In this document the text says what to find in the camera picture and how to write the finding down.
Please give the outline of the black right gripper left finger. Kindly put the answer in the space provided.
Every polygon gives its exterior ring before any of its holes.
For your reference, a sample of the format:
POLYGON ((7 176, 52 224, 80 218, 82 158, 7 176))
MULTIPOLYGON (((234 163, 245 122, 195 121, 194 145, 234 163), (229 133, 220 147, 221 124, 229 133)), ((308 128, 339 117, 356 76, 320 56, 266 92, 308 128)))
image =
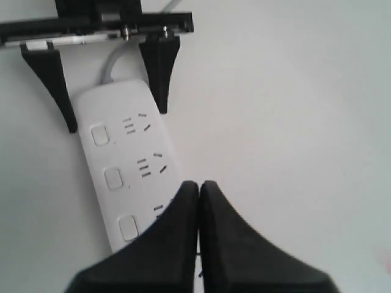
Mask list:
POLYGON ((77 273, 67 292, 193 292, 199 187, 181 184, 174 199, 135 241, 77 273))

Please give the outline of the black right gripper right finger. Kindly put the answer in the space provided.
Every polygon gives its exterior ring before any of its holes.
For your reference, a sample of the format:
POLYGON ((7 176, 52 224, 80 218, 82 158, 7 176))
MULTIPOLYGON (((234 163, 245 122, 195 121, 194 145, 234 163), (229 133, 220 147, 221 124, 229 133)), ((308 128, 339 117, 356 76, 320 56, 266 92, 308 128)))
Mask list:
POLYGON ((200 189, 200 252, 205 292, 338 292, 326 273, 255 231, 214 181, 200 189))

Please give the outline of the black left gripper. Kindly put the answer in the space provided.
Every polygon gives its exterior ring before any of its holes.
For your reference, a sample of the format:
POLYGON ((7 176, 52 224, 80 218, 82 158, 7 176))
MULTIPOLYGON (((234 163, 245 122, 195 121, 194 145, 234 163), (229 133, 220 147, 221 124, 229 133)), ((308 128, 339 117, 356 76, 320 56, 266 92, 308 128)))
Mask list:
MULTIPOLYGON (((56 1, 57 16, 1 23, 1 48, 19 46, 24 61, 57 104, 70 134, 77 133, 77 119, 70 101, 60 52, 52 43, 29 49, 32 40, 52 41, 68 36, 128 30, 135 35, 194 32, 191 12, 144 12, 140 1, 56 1)), ((180 37, 152 36, 139 44, 150 91, 160 114, 168 112, 169 87, 180 37)))

